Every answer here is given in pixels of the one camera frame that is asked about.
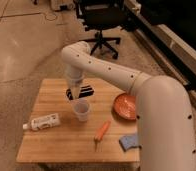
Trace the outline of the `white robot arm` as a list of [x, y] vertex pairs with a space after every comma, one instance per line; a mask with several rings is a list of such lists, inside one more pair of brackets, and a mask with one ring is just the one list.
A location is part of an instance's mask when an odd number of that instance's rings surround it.
[[136, 97], [140, 171], [196, 171], [192, 105], [183, 85], [167, 75], [152, 76], [90, 55], [85, 41], [65, 46], [67, 82], [85, 71]]

